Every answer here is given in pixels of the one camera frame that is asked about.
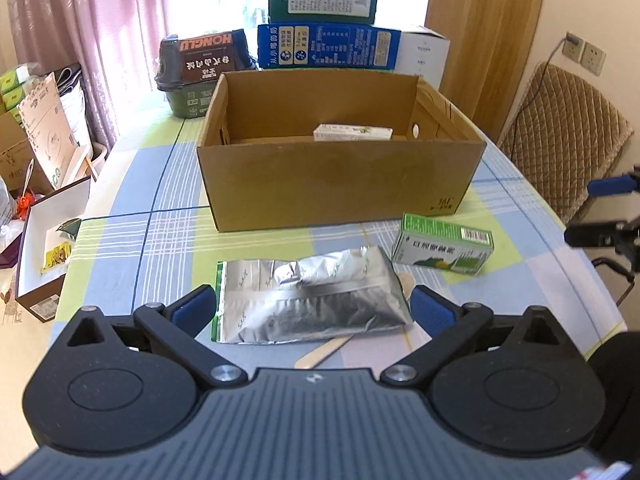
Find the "green medicine box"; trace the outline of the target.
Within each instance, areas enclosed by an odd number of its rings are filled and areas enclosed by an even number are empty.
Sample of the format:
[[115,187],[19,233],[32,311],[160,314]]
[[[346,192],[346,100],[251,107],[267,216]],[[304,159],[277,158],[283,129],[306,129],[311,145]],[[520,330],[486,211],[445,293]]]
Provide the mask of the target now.
[[490,231],[417,214],[404,214],[393,262],[476,275],[495,249]]

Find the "silver foil pouch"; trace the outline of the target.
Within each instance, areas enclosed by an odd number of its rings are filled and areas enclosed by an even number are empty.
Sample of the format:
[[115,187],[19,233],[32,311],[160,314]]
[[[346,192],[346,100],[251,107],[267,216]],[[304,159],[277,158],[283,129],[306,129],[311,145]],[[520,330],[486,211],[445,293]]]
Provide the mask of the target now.
[[401,281],[381,247],[298,260],[218,264],[212,341],[289,344],[396,330],[413,322]]

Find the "white ointment box bird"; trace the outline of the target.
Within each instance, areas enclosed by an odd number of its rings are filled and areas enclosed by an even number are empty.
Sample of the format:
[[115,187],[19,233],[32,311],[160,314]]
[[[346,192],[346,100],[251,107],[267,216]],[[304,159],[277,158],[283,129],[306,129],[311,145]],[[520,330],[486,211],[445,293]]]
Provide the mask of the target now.
[[371,126],[321,124],[314,129],[312,135],[317,142],[388,141],[393,136],[393,129]]

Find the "quilted brown chair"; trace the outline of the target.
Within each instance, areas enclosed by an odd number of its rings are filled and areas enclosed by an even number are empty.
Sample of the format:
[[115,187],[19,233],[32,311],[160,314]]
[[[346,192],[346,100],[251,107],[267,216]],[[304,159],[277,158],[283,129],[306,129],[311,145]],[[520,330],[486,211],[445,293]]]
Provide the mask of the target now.
[[634,127],[585,79],[541,63],[498,148],[563,222],[590,203],[587,184],[612,174]]

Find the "open white gift box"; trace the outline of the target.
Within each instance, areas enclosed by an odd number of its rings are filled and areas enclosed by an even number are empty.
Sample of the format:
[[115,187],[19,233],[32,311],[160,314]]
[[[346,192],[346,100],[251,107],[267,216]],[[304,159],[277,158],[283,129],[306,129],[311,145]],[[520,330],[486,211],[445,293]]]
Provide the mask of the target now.
[[41,323],[55,317],[91,182],[84,177],[40,198],[27,215],[14,296]]

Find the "brown cardboard box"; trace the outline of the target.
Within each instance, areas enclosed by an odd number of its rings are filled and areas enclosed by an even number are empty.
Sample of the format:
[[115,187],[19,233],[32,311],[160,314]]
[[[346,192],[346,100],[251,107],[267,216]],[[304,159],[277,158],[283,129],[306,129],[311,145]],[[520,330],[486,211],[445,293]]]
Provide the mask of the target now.
[[[317,142],[321,124],[393,136]],[[222,75],[198,162],[216,228],[238,232],[453,214],[485,148],[472,122],[420,77],[261,70]]]

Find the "brown curtain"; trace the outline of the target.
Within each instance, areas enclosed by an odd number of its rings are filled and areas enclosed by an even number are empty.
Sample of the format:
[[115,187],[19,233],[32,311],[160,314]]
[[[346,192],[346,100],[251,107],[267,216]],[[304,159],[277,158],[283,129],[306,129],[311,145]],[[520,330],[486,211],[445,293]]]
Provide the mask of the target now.
[[450,40],[440,92],[491,140],[508,120],[542,0],[428,0],[425,25]]

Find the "white paper box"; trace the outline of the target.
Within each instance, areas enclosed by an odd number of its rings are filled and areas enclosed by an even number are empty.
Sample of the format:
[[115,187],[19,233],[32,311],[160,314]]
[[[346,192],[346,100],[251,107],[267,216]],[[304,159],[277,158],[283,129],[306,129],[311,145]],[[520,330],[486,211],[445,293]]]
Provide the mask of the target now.
[[394,72],[420,76],[438,90],[442,83],[449,47],[448,38],[424,26],[402,32]]

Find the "dark Honglu food pack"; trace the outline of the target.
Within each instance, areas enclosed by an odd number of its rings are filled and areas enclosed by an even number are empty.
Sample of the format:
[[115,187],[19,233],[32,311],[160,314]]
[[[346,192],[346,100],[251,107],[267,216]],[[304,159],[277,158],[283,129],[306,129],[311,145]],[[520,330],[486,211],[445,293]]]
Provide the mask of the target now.
[[160,42],[155,82],[171,113],[182,119],[205,116],[223,73],[256,70],[243,29]]

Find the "blue printed carton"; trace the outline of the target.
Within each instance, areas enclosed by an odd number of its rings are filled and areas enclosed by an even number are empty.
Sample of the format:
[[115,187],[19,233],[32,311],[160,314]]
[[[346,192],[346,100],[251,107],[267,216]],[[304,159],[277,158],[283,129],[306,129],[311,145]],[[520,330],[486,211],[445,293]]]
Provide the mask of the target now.
[[258,65],[267,68],[393,70],[401,31],[346,23],[261,24]]

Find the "pink curtain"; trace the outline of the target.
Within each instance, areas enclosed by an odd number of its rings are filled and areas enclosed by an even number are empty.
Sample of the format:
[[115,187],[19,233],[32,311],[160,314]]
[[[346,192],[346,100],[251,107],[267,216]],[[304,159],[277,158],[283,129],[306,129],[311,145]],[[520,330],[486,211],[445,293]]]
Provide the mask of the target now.
[[112,148],[154,87],[168,0],[6,0],[18,62],[82,69],[91,132]]

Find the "wall power socket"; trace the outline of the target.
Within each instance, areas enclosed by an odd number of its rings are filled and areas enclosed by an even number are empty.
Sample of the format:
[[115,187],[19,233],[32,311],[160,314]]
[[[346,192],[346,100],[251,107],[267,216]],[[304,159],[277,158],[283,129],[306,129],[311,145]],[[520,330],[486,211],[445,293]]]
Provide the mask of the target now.
[[606,53],[585,42],[582,38],[567,32],[563,41],[562,55],[575,63],[580,64],[593,75],[600,76],[606,59]]

